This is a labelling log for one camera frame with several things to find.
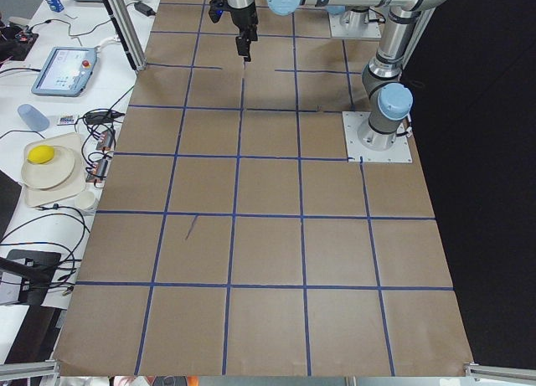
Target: yellow lemon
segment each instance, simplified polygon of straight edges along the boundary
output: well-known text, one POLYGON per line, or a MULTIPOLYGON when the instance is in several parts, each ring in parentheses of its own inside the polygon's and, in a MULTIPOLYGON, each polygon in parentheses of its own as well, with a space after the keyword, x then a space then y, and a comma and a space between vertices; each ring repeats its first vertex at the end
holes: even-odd
POLYGON ((54 148, 48 145, 36 146, 28 153, 28 161, 33 164, 45 164, 54 158, 54 148))

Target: white table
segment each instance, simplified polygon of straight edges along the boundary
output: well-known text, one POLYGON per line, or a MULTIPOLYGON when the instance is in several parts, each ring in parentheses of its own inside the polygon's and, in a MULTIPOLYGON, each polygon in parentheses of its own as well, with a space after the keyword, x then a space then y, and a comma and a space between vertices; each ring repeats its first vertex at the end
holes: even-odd
MULTIPOLYGON (((155 11, 160 0, 151 0, 146 2, 155 11)), ((108 20, 106 9, 102 3, 76 3, 70 0, 63 0, 65 10, 62 13, 50 11, 47 3, 42 2, 36 14, 34 14, 30 26, 41 23, 47 19, 57 18, 69 21, 72 29, 71 33, 84 33, 90 31, 98 23, 108 20)), ((154 17, 146 17, 129 7, 128 12, 136 28, 138 38, 145 49, 149 34, 151 31, 154 17)), ((0 69, 28 67, 41 69, 45 60, 49 56, 50 50, 57 46, 80 47, 77 39, 68 36, 68 25, 60 22, 43 24, 34 29, 39 34, 39 38, 29 53, 25 61, 10 61, 0 69)), ((115 35, 115 29, 112 23, 100 26, 92 34, 80 38, 82 46, 95 47, 102 39, 115 35)), ((114 102, 132 87, 136 81, 136 73, 131 69, 123 49, 120 44, 110 44, 105 46, 99 53, 99 59, 95 66, 90 81, 79 97, 53 97, 37 96, 31 93, 32 85, 37 77, 35 72, 8 73, 0 75, 0 135, 3 133, 18 129, 27 130, 28 128, 20 119, 17 108, 21 104, 28 103, 35 106, 46 116, 58 116, 62 114, 82 115, 85 112, 95 108, 109 108, 114 102)), ((130 94, 125 96, 115 107, 117 111, 126 111, 126 106, 130 99, 130 94)), ((56 122, 50 122, 50 127, 41 132, 46 138, 58 136, 74 131, 72 126, 56 126, 56 122)), ((79 131, 85 133, 84 125, 78 125, 79 131)), ((20 181, 20 169, 23 163, 23 149, 30 143, 40 138, 33 133, 14 132, 0 140, 0 169, 9 175, 13 180, 20 181)), ((86 145, 87 155, 95 150, 96 143, 91 140, 86 145)), ((87 185, 87 189, 95 192, 100 197, 100 192, 93 185, 87 185)), ((62 200, 60 204, 73 206, 74 199, 69 198, 62 200)), ((29 208, 21 199, 18 201, 17 209, 13 215, 8 231, 19 226, 22 223, 34 219, 38 216, 49 212, 40 212, 36 209, 29 208)), ((73 214, 74 212, 61 211, 61 213, 73 214)), ((93 224, 93 217, 86 216, 86 223, 89 227, 93 224)), ((14 233, 6 239, 5 242, 29 242, 29 241, 48 241, 65 244, 72 247, 78 241, 81 235, 81 224, 73 219, 66 217, 53 217, 39 220, 35 224, 14 233)), ((75 257, 81 259, 87 243, 87 235, 84 242, 75 251, 75 257)), ((5 257, 9 250, 14 247, 0 247, 0 256, 5 257)), ((60 252, 59 248, 48 245, 29 245, 22 247, 26 249, 55 251, 60 252)), ((65 272, 57 272, 55 280, 65 272)), ((50 291, 44 301, 44 306, 54 306, 66 309, 70 302, 70 296, 63 296, 61 291, 50 291)), ((17 335, 26 311, 27 306, 0 306, 0 363, 5 362, 9 349, 13 345, 13 340, 17 335)))

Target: black curtain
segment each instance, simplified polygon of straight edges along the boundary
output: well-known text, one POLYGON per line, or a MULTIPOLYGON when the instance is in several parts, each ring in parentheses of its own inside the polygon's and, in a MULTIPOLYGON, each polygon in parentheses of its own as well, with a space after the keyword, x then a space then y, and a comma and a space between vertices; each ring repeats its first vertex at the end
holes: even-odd
POLYGON ((403 82, 474 359, 536 368, 536 0, 449 0, 403 82))

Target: white mounting plate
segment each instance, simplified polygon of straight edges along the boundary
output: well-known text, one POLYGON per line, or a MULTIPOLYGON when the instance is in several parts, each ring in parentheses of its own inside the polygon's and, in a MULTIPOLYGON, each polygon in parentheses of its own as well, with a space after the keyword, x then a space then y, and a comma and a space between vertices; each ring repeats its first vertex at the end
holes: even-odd
POLYGON ((334 39, 357 39, 378 41, 382 34, 379 31, 379 25, 376 22, 368 23, 365 29, 363 28, 348 28, 341 24, 341 15, 331 15, 329 13, 329 28, 332 31, 334 39))
MULTIPOLYGON (((343 112, 344 136, 349 162, 413 162, 410 146, 406 136, 397 137, 394 145, 385 152, 370 150, 358 139, 358 128, 369 118, 370 112, 343 112)), ((404 132, 404 124, 400 124, 398 132, 404 132)))

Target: white plate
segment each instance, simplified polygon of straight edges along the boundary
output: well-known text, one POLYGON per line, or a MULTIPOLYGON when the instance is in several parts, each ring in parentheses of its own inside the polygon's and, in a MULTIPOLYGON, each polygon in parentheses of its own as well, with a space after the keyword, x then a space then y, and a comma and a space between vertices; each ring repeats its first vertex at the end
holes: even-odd
POLYGON ((35 189, 52 188, 62 183, 75 168, 75 155, 62 146, 54 146, 54 157, 44 164, 33 164, 24 157, 21 175, 26 185, 35 189))

